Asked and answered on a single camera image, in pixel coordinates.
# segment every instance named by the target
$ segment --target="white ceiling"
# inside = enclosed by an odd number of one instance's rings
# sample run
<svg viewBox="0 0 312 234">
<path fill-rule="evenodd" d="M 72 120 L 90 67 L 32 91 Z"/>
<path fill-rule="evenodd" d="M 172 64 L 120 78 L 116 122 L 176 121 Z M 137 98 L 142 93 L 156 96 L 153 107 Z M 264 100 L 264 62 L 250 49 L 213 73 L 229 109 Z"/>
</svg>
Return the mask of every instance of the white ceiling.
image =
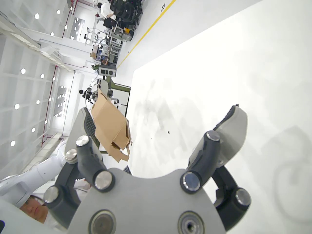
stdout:
<svg viewBox="0 0 312 234">
<path fill-rule="evenodd" d="M 17 27 L 53 32 L 58 37 L 63 35 L 69 14 L 67 0 L 0 1 L 0 11 Z M 38 20 L 34 17 L 36 13 L 40 16 Z M 26 69 L 25 74 L 21 74 L 22 68 Z M 0 36 L 0 179 L 20 173 L 40 150 L 42 136 L 53 117 L 50 110 L 54 109 L 58 70 L 50 59 L 5 35 Z"/>
</svg>

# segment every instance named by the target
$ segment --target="metal bolt head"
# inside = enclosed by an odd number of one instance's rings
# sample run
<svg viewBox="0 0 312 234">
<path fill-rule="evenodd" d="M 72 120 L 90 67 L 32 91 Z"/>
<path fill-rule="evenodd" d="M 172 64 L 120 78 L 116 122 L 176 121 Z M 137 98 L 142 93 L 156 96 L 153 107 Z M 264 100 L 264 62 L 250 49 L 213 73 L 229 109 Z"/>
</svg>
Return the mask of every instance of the metal bolt head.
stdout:
<svg viewBox="0 0 312 234">
<path fill-rule="evenodd" d="M 252 201 L 249 193 L 241 187 L 235 192 L 235 198 L 237 202 L 243 206 L 249 206 Z"/>
<path fill-rule="evenodd" d="M 91 234 L 114 234 L 116 231 L 116 217 L 111 211 L 100 211 L 94 215 L 90 227 Z"/>
<path fill-rule="evenodd" d="M 110 186 L 112 181 L 112 174 L 109 171 L 102 171 L 97 175 L 94 184 L 99 190 L 104 190 Z"/>
<path fill-rule="evenodd" d="M 77 157 L 77 150 L 76 149 L 70 149 L 65 154 L 65 160 L 66 161 L 72 161 L 72 160 L 76 159 L 76 157 Z"/>
<path fill-rule="evenodd" d="M 182 177 L 184 187 L 192 192 L 196 192 L 200 188 L 199 178 L 193 172 L 186 172 Z"/>
<path fill-rule="evenodd" d="M 212 141 L 219 141 L 220 140 L 220 135 L 218 132 L 215 130 L 210 130 L 206 133 L 207 137 L 211 139 Z"/>
<path fill-rule="evenodd" d="M 84 146 L 85 144 L 87 144 L 89 142 L 89 137 L 86 135 L 82 135 L 80 137 L 78 137 L 77 141 L 76 141 L 76 145 L 81 147 Z"/>
<path fill-rule="evenodd" d="M 197 213 L 192 211 L 184 212 L 178 220 L 178 233 L 204 234 L 204 222 Z"/>
<path fill-rule="evenodd" d="M 49 204 L 58 198 L 59 191 L 56 186 L 49 187 L 43 195 L 44 201 Z"/>
</svg>

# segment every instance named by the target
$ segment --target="desk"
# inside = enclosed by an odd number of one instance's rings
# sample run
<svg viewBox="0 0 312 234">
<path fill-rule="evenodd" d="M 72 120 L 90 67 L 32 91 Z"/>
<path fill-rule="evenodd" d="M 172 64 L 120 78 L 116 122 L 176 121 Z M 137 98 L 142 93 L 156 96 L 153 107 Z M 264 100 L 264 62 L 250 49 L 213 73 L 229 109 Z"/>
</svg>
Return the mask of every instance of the desk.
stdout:
<svg viewBox="0 0 312 234">
<path fill-rule="evenodd" d="M 311 233 L 311 0 L 285 1 L 257 3 L 133 75 L 134 176 L 185 168 L 203 133 L 232 105 L 247 113 L 245 144 L 226 167 L 252 204 L 231 234 Z M 198 52 L 185 52 L 192 49 Z M 213 200 L 211 182 L 204 189 Z"/>
</svg>

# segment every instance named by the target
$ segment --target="electronic device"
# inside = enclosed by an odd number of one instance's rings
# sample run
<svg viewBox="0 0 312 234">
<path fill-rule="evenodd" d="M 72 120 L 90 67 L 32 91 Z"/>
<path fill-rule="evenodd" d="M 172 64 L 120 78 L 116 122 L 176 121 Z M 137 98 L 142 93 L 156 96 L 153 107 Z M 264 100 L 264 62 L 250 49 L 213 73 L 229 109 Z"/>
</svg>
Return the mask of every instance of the electronic device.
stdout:
<svg viewBox="0 0 312 234">
<path fill-rule="evenodd" d="M 98 74 L 101 76 L 116 77 L 116 71 L 116 66 L 100 65 L 98 67 Z"/>
</svg>

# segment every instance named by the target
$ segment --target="white floor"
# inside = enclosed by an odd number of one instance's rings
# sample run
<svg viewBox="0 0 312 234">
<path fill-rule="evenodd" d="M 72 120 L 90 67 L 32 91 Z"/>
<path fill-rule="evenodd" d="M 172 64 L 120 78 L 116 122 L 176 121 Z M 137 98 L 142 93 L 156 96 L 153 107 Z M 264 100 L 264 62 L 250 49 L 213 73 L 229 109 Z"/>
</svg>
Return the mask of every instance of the white floor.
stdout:
<svg viewBox="0 0 312 234">
<path fill-rule="evenodd" d="M 121 51 L 118 66 L 148 28 L 161 14 L 161 8 L 172 0 L 146 0 L 141 23 L 131 42 Z M 189 38 L 201 33 L 218 22 L 262 0 L 177 0 L 138 44 L 127 59 L 118 67 L 115 83 L 131 85 L 135 69 L 157 58 Z M 184 51 L 198 53 L 197 48 Z"/>
</svg>

